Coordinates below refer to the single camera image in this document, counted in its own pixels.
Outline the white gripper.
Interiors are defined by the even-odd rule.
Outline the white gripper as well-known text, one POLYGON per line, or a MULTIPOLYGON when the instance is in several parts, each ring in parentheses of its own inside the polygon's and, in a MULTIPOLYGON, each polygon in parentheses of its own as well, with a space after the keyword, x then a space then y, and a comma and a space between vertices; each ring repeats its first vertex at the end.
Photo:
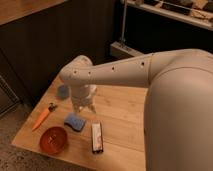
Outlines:
POLYGON ((80 113, 80 109, 83 107, 88 107, 93 113, 96 113, 95 106, 93 105, 93 97, 96 90, 96 85, 83 85, 71 88, 70 97, 75 113, 80 113))

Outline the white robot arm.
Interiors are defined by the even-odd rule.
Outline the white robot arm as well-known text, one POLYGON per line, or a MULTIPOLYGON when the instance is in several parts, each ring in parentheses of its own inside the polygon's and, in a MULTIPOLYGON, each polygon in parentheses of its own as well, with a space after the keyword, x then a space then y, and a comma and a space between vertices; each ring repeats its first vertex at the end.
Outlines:
POLYGON ((59 73, 75 108, 96 85, 146 87, 147 171, 213 171, 213 54, 182 49, 94 65, 80 55, 59 73))

